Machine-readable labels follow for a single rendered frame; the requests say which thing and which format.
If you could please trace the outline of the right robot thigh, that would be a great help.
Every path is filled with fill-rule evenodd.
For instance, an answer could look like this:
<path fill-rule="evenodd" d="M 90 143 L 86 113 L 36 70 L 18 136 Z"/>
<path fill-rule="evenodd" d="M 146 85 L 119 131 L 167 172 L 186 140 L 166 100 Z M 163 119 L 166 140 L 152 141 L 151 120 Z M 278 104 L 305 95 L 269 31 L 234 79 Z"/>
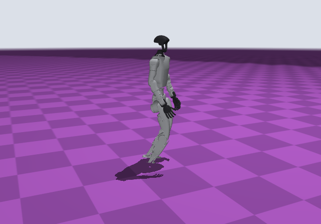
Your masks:
<path fill-rule="evenodd" d="M 158 100 L 154 100 L 153 104 L 150 105 L 150 108 L 153 113 L 159 112 L 159 114 L 157 115 L 158 116 L 157 120 L 160 125 L 160 128 L 163 131 L 162 133 L 159 134 L 159 136 L 164 135 L 168 141 L 169 135 L 170 135 L 170 120 L 167 118 L 166 114 L 164 113 L 163 107 L 161 107 Z"/>

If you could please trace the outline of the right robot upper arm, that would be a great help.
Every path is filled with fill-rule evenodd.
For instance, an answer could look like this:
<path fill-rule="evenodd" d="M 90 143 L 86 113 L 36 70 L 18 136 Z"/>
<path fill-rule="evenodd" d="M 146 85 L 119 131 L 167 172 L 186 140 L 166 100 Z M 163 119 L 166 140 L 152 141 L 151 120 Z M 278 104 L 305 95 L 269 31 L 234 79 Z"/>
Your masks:
<path fill-rule="evenodd" d="M 150 86 L 150 82 L 154 80 L 154 77 L 156 76 L 156 71 L 159 66 L 159 59 L 153 58 L 149 61 L 149 76 L 148 76 L 148 85 Z"/>

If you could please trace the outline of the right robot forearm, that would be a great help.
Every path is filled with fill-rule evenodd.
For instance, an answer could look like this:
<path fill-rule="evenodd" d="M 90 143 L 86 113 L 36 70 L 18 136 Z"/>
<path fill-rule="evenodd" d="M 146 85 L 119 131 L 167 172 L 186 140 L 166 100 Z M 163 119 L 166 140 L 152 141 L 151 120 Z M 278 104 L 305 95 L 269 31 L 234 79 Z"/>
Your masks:
<path fill-rule="evenodd" d="M 161 95 L 155 80 L 152 80 L 150 82 L 150 87 L 151 87 L 152 93 L 154 93 L 154 95 L 156 96 L 156 99 L 159 101 L 160 105 L 164 105 L 165 102 L 163 100 L 163 96 Z"/>

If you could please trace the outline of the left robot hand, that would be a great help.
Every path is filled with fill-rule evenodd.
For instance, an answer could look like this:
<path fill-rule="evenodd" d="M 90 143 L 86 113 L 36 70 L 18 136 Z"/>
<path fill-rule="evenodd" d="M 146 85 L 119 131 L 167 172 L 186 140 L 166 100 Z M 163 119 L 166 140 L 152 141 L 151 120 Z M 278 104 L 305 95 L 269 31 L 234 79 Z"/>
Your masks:
<path fill-rule="evenodd" d="M 175 106 L 175 109 L 176 110 L 179 110 L 181 108 L 181 102 L 180 100 L 176 97 L 176 94 L 175 92 L 173 91 L 173 96 L 171 97 L 173 99 L 173 103 L 174 103 L 174 106 Z"/>

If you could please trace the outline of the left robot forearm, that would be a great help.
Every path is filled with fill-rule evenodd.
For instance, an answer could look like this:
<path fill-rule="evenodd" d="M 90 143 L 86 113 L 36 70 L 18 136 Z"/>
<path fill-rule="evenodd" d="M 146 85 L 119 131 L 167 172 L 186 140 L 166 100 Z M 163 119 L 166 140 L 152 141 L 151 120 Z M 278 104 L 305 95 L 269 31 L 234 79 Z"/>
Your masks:
<path fill-rule="evenodd" d="M 168 81 L 167 81 L 167 85 L 166 85 L 166 88 L 167 88 L 167 91 L 169 93 L 169 96 L 172 97 L 173 96 L 173 87 L 172 87 L 172 84 L 171 84 L 171 79 L 169 78 Z"/>

